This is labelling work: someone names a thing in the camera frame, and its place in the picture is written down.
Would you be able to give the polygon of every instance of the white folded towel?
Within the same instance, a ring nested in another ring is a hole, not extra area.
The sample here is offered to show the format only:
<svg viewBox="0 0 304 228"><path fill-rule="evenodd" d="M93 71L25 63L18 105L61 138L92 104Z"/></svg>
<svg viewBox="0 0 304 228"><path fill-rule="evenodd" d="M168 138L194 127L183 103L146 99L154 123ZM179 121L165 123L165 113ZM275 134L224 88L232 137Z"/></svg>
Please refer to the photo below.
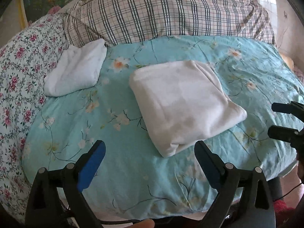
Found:
<svg viewBox="0 0 304 228"><path fill-rule="evenodd" d="M107 54L105 41L99 39L82 48L70 45L57 66L44 79L44 94L59 97L96 85Z"/></svg>
<svg viewBox="0 0 304 228"><path fill-rule="evenodd" d="M223 92L215 73L197 61L170 62L130 76L149 136L163 157L243 121L246 111Z"/></svg>

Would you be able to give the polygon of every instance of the black cable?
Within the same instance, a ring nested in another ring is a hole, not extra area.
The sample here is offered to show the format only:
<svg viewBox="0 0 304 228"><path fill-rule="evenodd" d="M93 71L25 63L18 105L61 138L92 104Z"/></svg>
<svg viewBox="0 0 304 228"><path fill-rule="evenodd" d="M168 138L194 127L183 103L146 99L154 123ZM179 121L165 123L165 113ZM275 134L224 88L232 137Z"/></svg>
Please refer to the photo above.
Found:
<svg viewBox="0 0 304 228"><path fill-rule="evenodd" d="M128 224L128 223L139 223L141 220L138 219L129 219L129 220L122 220L122 221L104 221L99 220L102 225L122 225L122 224Z"/></svg>
<svg viewBox="0 0 304 228"><path fill-rule="evenodd" d="M292 188L292 190L291 190L291 191L293 191L294 189L296 189L297 187L299 187L301 184L302 184L302 183L300 183L300 184L298 184L296 187ZM280 199L284 198L286 195L290 194L290 193L291 193L291 191L289 191L287 194L283 195L283 196L282 196L282 197L280 197L279 199L274 200L273 202L276 202L276 201L278 201L278 200L280 200Z"/></svg>

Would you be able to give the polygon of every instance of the blanket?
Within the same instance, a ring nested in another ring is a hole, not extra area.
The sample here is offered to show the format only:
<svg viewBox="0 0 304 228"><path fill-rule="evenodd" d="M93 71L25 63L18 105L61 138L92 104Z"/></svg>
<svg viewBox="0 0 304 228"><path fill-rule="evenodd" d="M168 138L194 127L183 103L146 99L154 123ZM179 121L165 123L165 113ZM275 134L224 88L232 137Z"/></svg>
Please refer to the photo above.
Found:
<svg viewBox="0 0 304 228"><path fill-rule="evenodd" d="M273 45L227 36L164 36L108 48L95 87L48 100L26 139L27 179L32 182L40 167L56 170L77 161L100 139L106 154L83 191L95 213L145 219L208 210L217 191L206 181L193 146L163 158L128 85L136 69L185 59L213 69L223 91L247 111L245 121L205 141L213 153L240 169L259 166L267 180L293 164L295 150L270 139L267 130L273 124L302 129L300 120L273 112L271 104L303 103L304 86Z"/></svg>
<svg viewBox="0 0 304 228"><path fill-rule="evenodd" d="M103 38L107 45L160 36L241 36L275 44L257 0L80 0L67 11L69 44Z"/></svg>
<svg viewBox="0 0 304 228"><path fill-rule="evenodd" d="M0 202L24 221L30 191L21 155L38 110L45 104L43 79L67 48L63 15L47 15L0 49Z"/></svg>

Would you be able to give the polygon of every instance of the pink flower pattern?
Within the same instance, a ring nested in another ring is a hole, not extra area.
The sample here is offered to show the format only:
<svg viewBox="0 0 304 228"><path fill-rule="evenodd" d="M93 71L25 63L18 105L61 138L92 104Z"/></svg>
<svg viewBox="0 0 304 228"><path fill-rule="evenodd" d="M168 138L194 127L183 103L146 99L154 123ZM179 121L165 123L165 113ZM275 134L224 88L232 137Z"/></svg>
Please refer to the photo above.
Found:
<svg viewBox="0 0 304 228"><path fill-rule="evenodd" d="M30 41L35 42L35 40L37 39L37 35L36 34L32 34Z"/></svg>
<svg viewBox="0 0 304 228"><path fill-rule="evenodd" d="M0 48L0 202L20 222L30 191L20 158L26 134L48 99L43 79L67 48L62 24L62 14L44 16Z"/></svg>
<svg viewBox="0 0 304 228"><path fill-rule="evenodd" d="M16 53L16 59L20 59L21 57L23 57L24 52L25 52L24 48L20 47Z"/></svg>

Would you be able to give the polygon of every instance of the floor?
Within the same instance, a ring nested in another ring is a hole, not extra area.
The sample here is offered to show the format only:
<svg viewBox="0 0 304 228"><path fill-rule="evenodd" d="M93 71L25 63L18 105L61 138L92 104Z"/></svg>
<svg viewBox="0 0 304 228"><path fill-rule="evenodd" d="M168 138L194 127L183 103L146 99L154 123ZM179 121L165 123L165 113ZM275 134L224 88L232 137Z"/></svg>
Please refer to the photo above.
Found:
<svg viewBox="0 0 304 228"><path fill-rule="evenodd" d="M279 51L291 57L294 63L304 71L304 27L287 0L259 0L270 16ZM0 48L21 30L16 0L13 0L0 18ZM283 194L299 183L296 168L281 179ZM288 206L294 207L302 196L301 186L288 195Z"/></svg>

